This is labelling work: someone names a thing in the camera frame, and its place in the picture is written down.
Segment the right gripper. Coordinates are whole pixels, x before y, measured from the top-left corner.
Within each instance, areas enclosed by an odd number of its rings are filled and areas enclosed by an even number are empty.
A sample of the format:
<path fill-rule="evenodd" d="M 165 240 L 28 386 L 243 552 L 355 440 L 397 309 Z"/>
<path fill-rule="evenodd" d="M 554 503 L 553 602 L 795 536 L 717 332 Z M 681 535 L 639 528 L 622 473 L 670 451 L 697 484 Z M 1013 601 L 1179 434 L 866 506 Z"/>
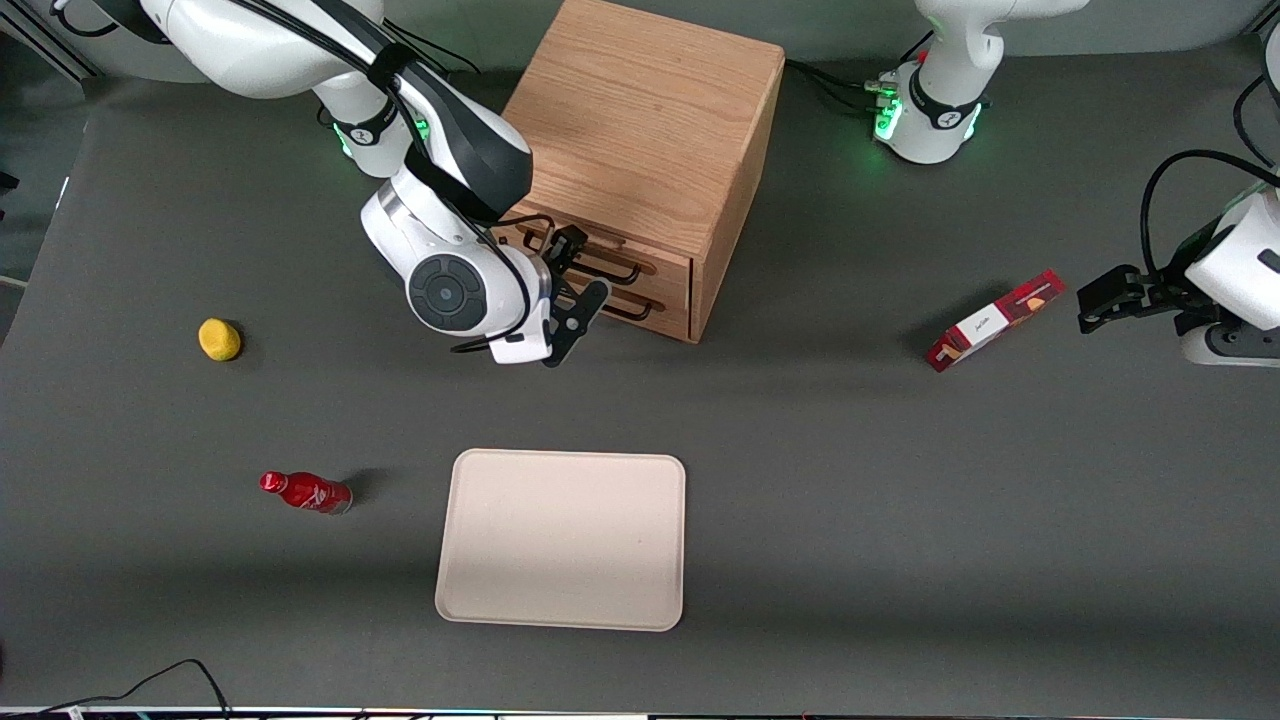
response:
<path fill-rule="evenodd" d="M 548 238 L 548 268 L 566 273 L 588 245 L 588 234 L 576 225 L 556 228 Z M 588 282 L 576 290 L 557 282 L 547 268 L 524 268 L 525 300 L 516 304 L 516 320 L 508 329 L 490 334 L 495 363 L 515 365 L 541 363 L 559 366 L 611 299 L 609 282 Z"/>

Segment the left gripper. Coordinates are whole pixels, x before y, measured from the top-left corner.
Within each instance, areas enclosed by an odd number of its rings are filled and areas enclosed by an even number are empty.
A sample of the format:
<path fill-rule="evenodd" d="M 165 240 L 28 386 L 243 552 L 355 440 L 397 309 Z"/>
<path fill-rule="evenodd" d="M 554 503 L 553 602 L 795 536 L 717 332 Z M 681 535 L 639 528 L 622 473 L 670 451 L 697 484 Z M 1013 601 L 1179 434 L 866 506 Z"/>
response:
<path fill-rule="evenodd" d="M 1279 325 L 1279 199 L 1262 184 L 1235 199 L 1213 225 L 1211 242 L 1185 275 L 1174 266 L 1147 270 L 1119 265 L 1098 278 L 1101 302 L 1110 307 L 1082 310 L 1083 334 L 1125 319 L 1174 314 L 1178 336 L 1216 322 L 1207 307 L 1179 309 L 1174 299 L 1193 295 L 1193 286 L 1243 322 L 1262 331 Z"/>

